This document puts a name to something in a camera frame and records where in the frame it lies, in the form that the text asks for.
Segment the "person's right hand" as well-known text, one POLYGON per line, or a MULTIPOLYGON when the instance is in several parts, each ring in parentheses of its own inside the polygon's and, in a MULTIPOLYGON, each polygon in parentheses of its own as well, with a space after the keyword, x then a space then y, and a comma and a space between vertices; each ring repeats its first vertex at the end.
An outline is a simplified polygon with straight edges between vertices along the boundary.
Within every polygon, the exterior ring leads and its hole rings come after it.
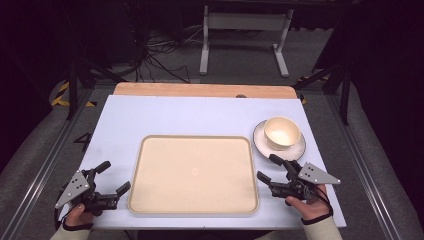
POLYGON ((301 214, 302 220, 312 220, 321 216, 331 216, 333 210, 330 207, 326 186, 317 185, 317 196, 311 197, 306 202, 303 202, 295 197, 288 196, 286 202, 294 207, 301 214))

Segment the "white table board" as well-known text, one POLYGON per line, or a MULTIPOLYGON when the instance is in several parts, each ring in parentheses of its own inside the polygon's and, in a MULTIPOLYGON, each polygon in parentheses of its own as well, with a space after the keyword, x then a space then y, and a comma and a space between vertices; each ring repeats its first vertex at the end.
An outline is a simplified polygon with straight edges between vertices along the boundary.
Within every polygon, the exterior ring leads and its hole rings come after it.
POLYGON ((322 157, 299 99, 165 97, 111 95, 107 98, 93 137, 82 160, 84 169, 104 161, 111 166, 96 176, 97 191, 109 194, 123 183, 130 190, 117 204, 95 218, 94 226, 106 230, 285 230, 301 227, 299 213, 273 197, 260 182, 258 171, 282 182, 286 171, 265 158, 255 147, 253 132, 275 116, 293 120, 306 141, 298 162, 322 168, 322 157), (134 171, 143 139, 150 135, 241 136, 250 141, 258 193, 258 208, 250 214, 139 214, 129 209, 134 171))

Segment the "aluminium floor rail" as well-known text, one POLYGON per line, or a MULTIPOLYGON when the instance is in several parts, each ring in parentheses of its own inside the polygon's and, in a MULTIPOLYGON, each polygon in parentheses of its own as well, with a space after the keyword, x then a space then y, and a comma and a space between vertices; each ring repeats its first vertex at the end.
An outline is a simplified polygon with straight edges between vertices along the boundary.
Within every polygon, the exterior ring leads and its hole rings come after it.
POLYGON ((393 219, 391 218, 387 206, 378 190, 374 179, 368 170, 364 157, 359 149, 359 146, 352 134, 352 131, 348 125, 342 120, 339 113, 339 105, 335 96, 326 95, 327 103, 331 109, 333 116, 335 117, 337 124, 342 132, 344 139, 347 141, 349 149, 353 155, 353 165, 360 178, 362 186, 364 187, 367 198, 371 204, 371 207, 377 217, 377 220, 382 228, 382 231, 387 240, 404 240, 401 236, 398 228, 395 226, 393 219))
POLYGON ((15 240, 20 233, 91 94, 92 90, 81 92, 70 120, 68 108, 54 107, 0 174, 0 240, 15 240))

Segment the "cream bowl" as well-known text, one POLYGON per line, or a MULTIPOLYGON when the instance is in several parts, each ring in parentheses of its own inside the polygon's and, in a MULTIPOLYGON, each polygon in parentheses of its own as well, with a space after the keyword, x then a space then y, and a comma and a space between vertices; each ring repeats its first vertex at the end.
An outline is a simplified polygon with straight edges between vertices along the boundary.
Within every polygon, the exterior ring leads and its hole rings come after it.
POLYGON ((293 120, 283 116, 267 119, 263 133, 267 145, 275 150, 292 147, 301 138, 301 131, 298 125, 293 120))

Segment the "black tripod stand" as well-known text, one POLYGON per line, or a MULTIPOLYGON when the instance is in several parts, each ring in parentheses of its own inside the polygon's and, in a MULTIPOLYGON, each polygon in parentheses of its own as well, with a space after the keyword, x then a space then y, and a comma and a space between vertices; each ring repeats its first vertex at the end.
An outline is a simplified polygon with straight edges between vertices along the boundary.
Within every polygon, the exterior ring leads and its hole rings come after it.
POLYGON ((67 119, 71 120, 77 113, 80 104, 78 103, 78 82, 81 82, 85 89, 92 89, 95 86, 95 80, 90 72, 91 69, 96 70, 106 78, 113 80, 116 83, 125 82, 125 79, 112 73, 97 63, 89 60, 86 57, 73 57, 68 68, 68 83, 69 83, 69 110, 67 119))
POLYGON ((349 65, 335 65, 330 68, 320 70, 309 77, 301 77, 300 81, 297 81, 293 85, 293 88, 295 90, 300 90, 325 76, 327 76, 328 79, 322 87, 324 94, 334 95, 337 89, 341 89, 339 114, 342 122, 347 125, 348 103, 351 84, 351 73, 349 65))

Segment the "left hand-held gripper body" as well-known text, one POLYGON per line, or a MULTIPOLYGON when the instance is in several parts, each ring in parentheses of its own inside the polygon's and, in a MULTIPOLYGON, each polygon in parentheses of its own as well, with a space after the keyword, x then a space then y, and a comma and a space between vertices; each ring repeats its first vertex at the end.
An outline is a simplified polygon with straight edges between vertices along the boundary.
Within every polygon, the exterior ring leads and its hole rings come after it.
POLYGON ((100 216, 104 210, 116 210, 118 196, 116 194, 102 195, 96 191, 94 182, 98 170, 77 170, 62 190, 55 208, 59 209, 65 204, 72 207, 83 204, 85 212, 100 216))

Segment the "wooden table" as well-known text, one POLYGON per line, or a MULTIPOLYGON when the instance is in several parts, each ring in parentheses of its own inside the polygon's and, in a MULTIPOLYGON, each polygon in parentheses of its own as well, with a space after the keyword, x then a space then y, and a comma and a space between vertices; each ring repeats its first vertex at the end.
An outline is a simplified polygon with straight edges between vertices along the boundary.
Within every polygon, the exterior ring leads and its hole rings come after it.
POLYGON ((116 85, 114 95, 131 96, 177 96, 177 97, 236 97, 296 99, 290 86, 221 85, 183 83, 131 83, 116 85))

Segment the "beige rectangular tray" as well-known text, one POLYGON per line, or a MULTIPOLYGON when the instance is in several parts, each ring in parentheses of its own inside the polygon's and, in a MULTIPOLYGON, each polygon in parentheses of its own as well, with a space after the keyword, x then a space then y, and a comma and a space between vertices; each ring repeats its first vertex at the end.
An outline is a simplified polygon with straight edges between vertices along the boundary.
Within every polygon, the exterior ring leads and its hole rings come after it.
POLYGON ((250 141, 241 136, 143 139, 129 209, 139 214, 250 214, 259 204, 250 141))

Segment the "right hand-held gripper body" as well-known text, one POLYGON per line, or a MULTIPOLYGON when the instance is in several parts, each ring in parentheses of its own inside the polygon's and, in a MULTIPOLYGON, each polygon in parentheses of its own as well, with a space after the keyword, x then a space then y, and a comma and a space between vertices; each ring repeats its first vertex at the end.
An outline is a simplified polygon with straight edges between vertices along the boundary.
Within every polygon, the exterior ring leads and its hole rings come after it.
POLYGON ((281 165, 287 170, 287 183, 270 182, 273 197, 296 197, 308 200, 317 192, 317 185, 340 184, 341 181, 312 163, 300 166, 296 161, 283 160, 281 165))

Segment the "white metal stand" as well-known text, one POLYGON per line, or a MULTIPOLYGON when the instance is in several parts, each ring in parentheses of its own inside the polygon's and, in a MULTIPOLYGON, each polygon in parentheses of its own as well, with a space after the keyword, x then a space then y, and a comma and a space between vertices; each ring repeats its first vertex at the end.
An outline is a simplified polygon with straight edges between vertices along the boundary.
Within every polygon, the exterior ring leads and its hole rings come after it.
POLYGON ((272 45, 275 59, 282 77, 287 78, 289 71, 282 53, 289 31, 294 10, 289 9, 283 14, 250 14, 250 13, 216 13, 204 7, 203 14, 203 45, 200 58, 199 73, 208 73, 209 31, 213 30, 255 30, 279 31, 279 42, 272 45))

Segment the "person's left hand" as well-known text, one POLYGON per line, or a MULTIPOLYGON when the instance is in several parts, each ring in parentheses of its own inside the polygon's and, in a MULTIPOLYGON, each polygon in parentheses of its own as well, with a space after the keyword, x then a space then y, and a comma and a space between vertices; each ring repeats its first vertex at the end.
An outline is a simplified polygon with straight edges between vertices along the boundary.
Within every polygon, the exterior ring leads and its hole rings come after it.
POLYGON ((79 204, 72 208, 65 218, 64 228, 69 230, 86 230, 93 226, 94 215, 85 211, 85 205, 79 204))

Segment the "white plate with dark rim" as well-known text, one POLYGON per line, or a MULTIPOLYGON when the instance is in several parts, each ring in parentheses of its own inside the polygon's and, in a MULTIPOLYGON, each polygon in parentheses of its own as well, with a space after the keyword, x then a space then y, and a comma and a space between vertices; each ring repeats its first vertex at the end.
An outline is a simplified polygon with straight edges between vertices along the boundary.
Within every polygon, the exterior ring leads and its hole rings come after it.
POLYGON ((271 154, 275 154, 284 160, 293 161, 299 160, 303 156, 306 150, 306 141, 304 136, 301 136, 300 140, 296 144, 288 148, 283 150, 275 150, 266 143, 264 126, 265 122, 262 121, 255 127, 253 132, 253 141, 256 149, 265 158, 268 158, 271 154))

